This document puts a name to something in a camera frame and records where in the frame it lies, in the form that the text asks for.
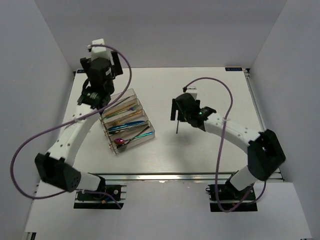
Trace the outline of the grey-blue chopstick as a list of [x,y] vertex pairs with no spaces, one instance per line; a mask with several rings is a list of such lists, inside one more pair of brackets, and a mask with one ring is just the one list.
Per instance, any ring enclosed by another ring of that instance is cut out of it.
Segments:
[[178,134],[178,131],[179,131],[179,120],[177,119],[175,133]]

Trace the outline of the blue serrated knife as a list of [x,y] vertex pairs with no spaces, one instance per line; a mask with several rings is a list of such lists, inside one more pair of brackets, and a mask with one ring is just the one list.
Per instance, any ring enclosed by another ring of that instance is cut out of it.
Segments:
[[110,127],[110,128],[107,129],[107,131],[122,130],[122,129],[125,129],[125,128],[128,128],[128,127],[132,127],[132,126],[136,126],[136,125],[145,123],[145,122],[146,122],[145,120],[127,122],[127,123],[124,123],[124,124],[121,124],[121,125],[116,125],[116,126]]

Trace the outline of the clear smoked utensil organizer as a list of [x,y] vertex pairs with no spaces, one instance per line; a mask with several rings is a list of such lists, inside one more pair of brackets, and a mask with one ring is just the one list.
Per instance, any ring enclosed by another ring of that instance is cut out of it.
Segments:
[[116,102],[102,112],[100,123],[115,154],[155,138],[156,131],[134,89],[114,94],[111,100]]

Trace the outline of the black knife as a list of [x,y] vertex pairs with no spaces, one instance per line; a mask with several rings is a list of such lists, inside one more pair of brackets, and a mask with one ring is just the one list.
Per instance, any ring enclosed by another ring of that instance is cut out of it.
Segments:
[[134,129],[134,128],[137,128],[138,125],[123,125],[123,126],[115,126],[115,127],[111,127],[107,130],[106,134],[108,136],[112,136],[112,135],[115,135],[115,134],[118,134],[118,133],[121,133],[121,132],[124,132],[126,130],[129,130],[129,129]]

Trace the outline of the iridescent rainbow spoon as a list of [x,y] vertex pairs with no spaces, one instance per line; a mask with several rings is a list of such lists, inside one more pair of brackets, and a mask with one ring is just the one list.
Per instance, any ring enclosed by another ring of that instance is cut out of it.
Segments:
[[142,133],[138,134],[135,137],[131,137],[131,138],[128,138],[128,139],[117,138],[113,142],[117,146],[122,146],[122,145],[125,145],[125,144],[129,143],[130,141],[135,140],[135,139],[143,138],[143,137],[150,136],[150,135],[153,135],[153,134],[154,134],[154,132],[150,131],[150,132],[147,132],[147,133],[144,133],[144,134],[142,134]]

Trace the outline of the orange chopstick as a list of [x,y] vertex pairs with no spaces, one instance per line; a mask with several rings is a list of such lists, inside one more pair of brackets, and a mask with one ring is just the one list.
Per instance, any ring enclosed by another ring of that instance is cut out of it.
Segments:
[[135,100],[131,100],[131,101],[128,101],[128,102],[125,102],[125,103],[122,103],[122,104],[119,104],[111,109],[109,109],[108,111],[105,111],[102,116],[103,117],[108,117],[110,115],[113,115],[117,112],[120,112],[126,108],[129,108],[131,107],[133,104],[135,103]]

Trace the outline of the gold fork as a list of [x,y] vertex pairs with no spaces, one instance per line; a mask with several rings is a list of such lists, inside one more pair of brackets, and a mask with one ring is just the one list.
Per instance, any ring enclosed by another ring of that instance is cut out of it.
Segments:
[[139,111],[133,112],[133,113],[131,113],[129,115],[120,117],[120,118],[118,118],[118,119],[116,119],[114,121],[111,121],[108,124],[111,125],[111,126],[117,126],[117,125],[120,125],[121,123],[126,123],[129,120],[134,120],[134,119],[140,117],[141,114],[142,114],[142,111],[139,110]]

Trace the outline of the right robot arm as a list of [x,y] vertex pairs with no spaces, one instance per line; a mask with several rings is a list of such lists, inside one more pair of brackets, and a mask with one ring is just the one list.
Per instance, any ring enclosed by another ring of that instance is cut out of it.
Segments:
[[215,109],[200,107],[200,101],[193,94],[183,93],[172,100],[170,119],[187,122],[194,128],[217,135],[247,154],[247,165],[233,173],[219,193],[222,200],[238,199],[251,184],[268,180],[286,160],[272,130],[258,132],[226,121]]

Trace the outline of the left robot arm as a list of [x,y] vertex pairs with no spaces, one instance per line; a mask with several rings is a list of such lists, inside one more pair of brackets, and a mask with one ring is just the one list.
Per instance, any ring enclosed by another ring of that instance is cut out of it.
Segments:
[[73,165],[85,137],[101,116],[94,112],[109,104],[115,91],[113,80],[123,74],[123,70],[116,51],[93,47],[90,53],[90,58],[80,60],[87,79],[72,116],[77,121],[63,129],[45,154],[37,154],[35,165],[43,182],[67,192],[87,190],[90,196],[99,200],[106,193],[104,180],[97,175],[80,172]]

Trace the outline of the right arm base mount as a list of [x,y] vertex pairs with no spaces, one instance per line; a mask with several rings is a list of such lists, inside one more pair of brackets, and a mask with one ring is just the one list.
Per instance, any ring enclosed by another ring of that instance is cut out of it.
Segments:
[[[249,186],[246,187],[244,190],[242,190],[239,193],[231,193],[230,191],[227,190],[224,184],[218,184],[217,189],[218,189],[218,197],[219,197],[219,200],[221,201],[221,206],[225,210],[229,210],[232,207],[234,207],[243,198],[243,196],[248,192],[250,187]],[[210,211],[212,213],[219,213],[219,212],[221,213],[222,211],[218,206],[217,199],[215,196],[215,185],[210,184],[206,187],[205,190],[209,195]],[[257,212],[258,211],[257,204],[253,202],[255,200],[256,200],[256,194],[254,189],[252,188],[248,196],[246,197],[246,199],[234,211],[235,212]]]

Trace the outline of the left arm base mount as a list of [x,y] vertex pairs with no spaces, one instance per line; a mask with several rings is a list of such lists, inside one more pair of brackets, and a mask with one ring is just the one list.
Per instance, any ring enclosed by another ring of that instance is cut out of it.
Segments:
[[82,210],[120,210],[125,203],[127,186],[107,184],[103,193],[89,193],[78,190],[73,204],[74,209]]

